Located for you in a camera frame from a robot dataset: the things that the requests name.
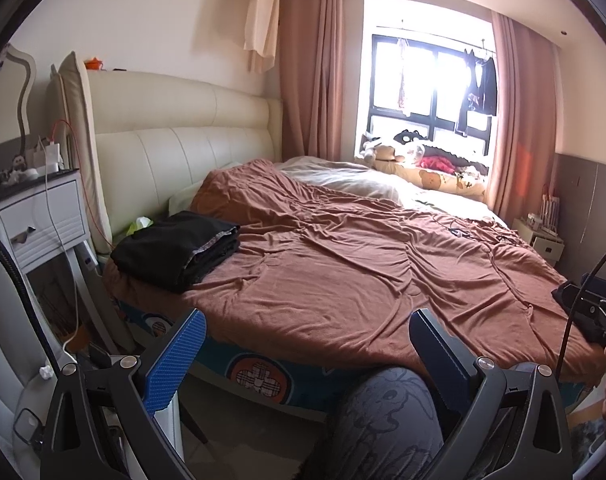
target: floor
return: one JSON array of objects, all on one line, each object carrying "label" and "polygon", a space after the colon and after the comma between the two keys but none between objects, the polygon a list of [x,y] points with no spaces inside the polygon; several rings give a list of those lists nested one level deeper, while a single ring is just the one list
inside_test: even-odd
[{"label": "floor", "polygon": [[183,427],[185,463],[199,480],[287,480],[298,471],[321,424],[241,399],[187,375],[179,396],[218,459]]}]

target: white chair backrest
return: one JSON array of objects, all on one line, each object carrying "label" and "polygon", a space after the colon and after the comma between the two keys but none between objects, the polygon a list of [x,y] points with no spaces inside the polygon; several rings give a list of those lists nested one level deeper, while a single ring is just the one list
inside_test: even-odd
[{"label": "white chair backrest", "polygon": [[[0,239],[12,254],[0,219]],[[25,279],[32,302],[33,292]],[[41,326],[57,358],[62,349],[40,310]],[[13,432],[14,418],[28,407],[45,423],[55,379],[43,380],[38,370],[46,363],[45,353],[25,314],[14,284],[0,263],[0,448],[25,479],[38,479],[38,459]]]}]

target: red cable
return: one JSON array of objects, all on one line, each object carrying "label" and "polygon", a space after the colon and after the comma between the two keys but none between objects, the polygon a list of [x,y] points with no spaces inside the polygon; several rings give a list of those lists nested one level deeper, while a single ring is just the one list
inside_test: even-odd
[{"label": "red cable", "polygon": [[[59,124],[61,124],[61,123],[67,124],[67,127],[69,128],[70,132],[72,133],[72,139],[74,139],[74,146],[75,146],[75,148],[76,148],[76,154],[77,154],[77,156],[78,156],[78,155],[80,154],[80,151],[79,151],[79,149],[78,149],[78,142],[76,141],[76,133],[75,133],[74,128],[72,127],[72,125],[69,123],[69,121],[67,121],[67,119],[57,119],[57,120],[54,122],[54,125],[52,126],[52,134],[51,134],[51,136],[49,137],[49,142],[54,142],[54,133],[55,133],[55,131],[56,131],[56,127],[57,127]],[[83,171],[81,171],[81,168],[80,168],[81,164],[79,163],[79,165],[78,165],[78,166],[79,166],[79,168],[78,168],[78,172],[81,174],[81,184],[82,184],[82,186],[83,186],[83,195],[84,195],[84,197],[85,197],[85,203],[87,204],[87,209],[89,209],[89,211],[90,211],[90,216],[91,216],[91,218],[92,218],[92,223],[94,223],[94,227],[96,227],[96,230],[99,232],[99,235],[100,235],[100,236],[103,238],[103,240],[105,240],[105,241],[107,242],[107,245],[109,245],[109,246],[110,246],[110,248],[113,250],[113,249],[114,249],[114,246],[113,246],[113,245],[112,245],[112,243],[111,243],[111,242],[110,242],[110,241],[109,241],[109,240],[106,238],[106,236],[105,236],[105,235],[102,233],[102,231],[100,230],[100,227],[99,227],[98,223],[96,222],[96,219],[94,218],[94,213],[93,213],[93,211],[92,211],[92,207],[90,206],[90,201],[89,201],[89,199],[87,198],[87,191],[86,191],[86,189],[85,189],[85,180],[84,180],[84,177],[83,177]]]}]

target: screw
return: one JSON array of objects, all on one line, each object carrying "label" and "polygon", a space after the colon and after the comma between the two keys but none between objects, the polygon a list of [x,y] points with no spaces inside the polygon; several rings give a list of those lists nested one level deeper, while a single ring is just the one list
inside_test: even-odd
[{"label": "screw", "polygon": [[72,375],[76,371],[76,365],[74,363],[67,363],[61,372],[63,375]]},{"label": "screw", "polygon": [[131,368],[134,365],[136,365],[136,358],[133,355],[126,355],[120,360],[121,368]]},{"label": "screw", "polygon": [[480,357],[478,358],[477,363],[483,370],[491,370],[494,368],[494,361],[489,357]]},{"label": "screw", "polygon": [[537,366],[537,370],[543,377],[550,377],[552,375],[552,368],[548,365],[539,365]]}]

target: cream leather headboard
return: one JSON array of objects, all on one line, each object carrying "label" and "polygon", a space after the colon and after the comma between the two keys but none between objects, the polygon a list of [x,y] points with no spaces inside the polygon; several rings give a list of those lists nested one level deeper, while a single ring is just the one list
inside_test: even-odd
[{"label": "cream leather headboard", "polygon": [[76,144],[64,124],[56,136],[81,168],[99,253],[209,171],[281,158],[279,101],[166,75],[87,71],[74,53],[52,75],[48,112],[52,124],[64,118],[74,128]]}]

